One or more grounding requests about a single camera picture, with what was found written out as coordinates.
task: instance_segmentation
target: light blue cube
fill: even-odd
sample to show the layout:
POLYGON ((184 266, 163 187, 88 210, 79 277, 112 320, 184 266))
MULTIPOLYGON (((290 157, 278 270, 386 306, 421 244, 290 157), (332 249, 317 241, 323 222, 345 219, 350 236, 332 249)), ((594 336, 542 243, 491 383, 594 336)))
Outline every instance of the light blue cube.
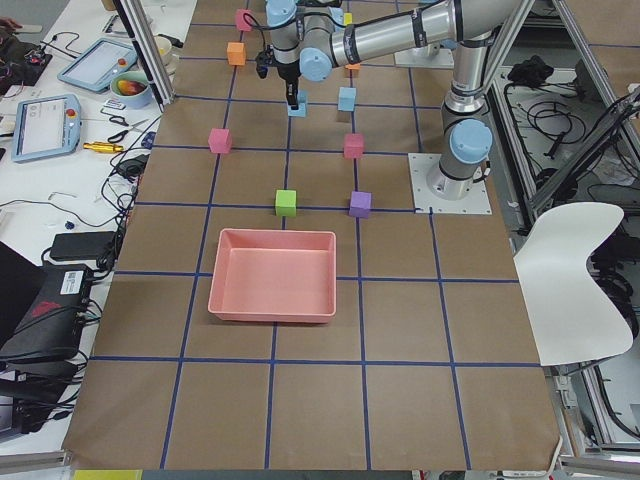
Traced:
POLYGON ((307 116, 307 92, 306 90, 298 90, 298 110, 292 110, 287 105, 287 114, 290 117, 306 117, 307 116))
POLYGON ((351 87, 340 87, 338 95, 338 110, 342 112, 353 112, 356 108, 356 89, 351 87))

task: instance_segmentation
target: screen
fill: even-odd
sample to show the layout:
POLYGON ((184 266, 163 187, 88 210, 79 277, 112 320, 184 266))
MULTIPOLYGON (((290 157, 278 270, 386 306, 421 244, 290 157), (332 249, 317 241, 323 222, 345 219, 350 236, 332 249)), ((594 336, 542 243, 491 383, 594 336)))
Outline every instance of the screen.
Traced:
POLYGON ((65 101, 63 98, 24 105, 22 111, 21 155, 62 147, 65 101))
POLYGON ((93 85, 98 82, 118 60, 131 52, 130 48, 102 42, 87 55, 78 60, 78 63, 69 70, 65 76, 79 82, 93 85))

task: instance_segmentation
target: yellow object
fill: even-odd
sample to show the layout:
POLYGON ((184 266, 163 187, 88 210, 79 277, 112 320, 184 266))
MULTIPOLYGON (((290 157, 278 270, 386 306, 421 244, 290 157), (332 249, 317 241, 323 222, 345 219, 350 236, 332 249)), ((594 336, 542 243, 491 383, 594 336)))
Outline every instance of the yellow object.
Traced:
POLYGON ((78 470, 73 480, 140 480, 142 470, 78 470))
POLYGON ((227 43, 227 60, 229 65, 244 65, 247 61, 247 51, 244 48, 244 43, 227 43))
POLYGON ((124 150, 124 147, 122 145, 114 145, 113 143, 107 142, 83 143, 82 148, 93 150, 94 152, 98 153, 117 153, 124 150))

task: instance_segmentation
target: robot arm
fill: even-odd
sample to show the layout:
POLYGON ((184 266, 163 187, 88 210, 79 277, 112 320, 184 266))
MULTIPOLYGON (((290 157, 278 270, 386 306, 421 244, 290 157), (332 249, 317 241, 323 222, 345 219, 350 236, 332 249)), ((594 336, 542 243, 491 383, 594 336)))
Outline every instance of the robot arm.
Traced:
POLYGON ((522 2, 440 0, 342 28, 342 22, 328 13, 339 15, 339 9, 318 6, 339 3, 337 0, 268 0, 267 21, 273 44, 270 59, 286 82, 288 104, 297 109, 300 75, 319 82, 341 65, 445 39, 457 40, 451 88, 442 107, 445 148, 438 164, 427 174, 427 185, 438 197, 458 200, 470 190, 474 173, 493 142, 489 128, 471 118, 479 117, 484 106, 484 66, 492 30, 522 2))
POLYGON ((456 64, 461 64, 456 71, 459 75, 454 75, 462 78, 454 79, 454 90, 456 84, 461 91, 477 90, 482 87, 482 60, 490 32, 521 2, 443 0, 342 29, 336 28, 339 22, 328 14, 332 9, 325 8, 338 5, 339 1, 269 0, 267 21, 275 64, 287 82, 287 101, 296 108, 300 75, 322 81, 335 67, 445 39, 463 42, 462 53, 457 55, 461 58, 456 58, 456 64))

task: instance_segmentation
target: black device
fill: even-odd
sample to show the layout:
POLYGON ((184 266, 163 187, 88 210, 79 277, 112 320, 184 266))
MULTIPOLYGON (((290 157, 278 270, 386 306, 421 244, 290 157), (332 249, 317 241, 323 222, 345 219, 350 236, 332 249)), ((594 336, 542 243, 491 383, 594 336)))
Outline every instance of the black device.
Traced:
POLYGON ((0 345, 13 335, 47 274, 0 242, 0 345))
POLYGON ((84 264, 36 267, 0 242, 0 359, 29 364, 73 358, 90 272, 84 264))
POLYGON ((116 232, 59 233, 49 256, 56 261, 97 260, 113 247, 116 232))

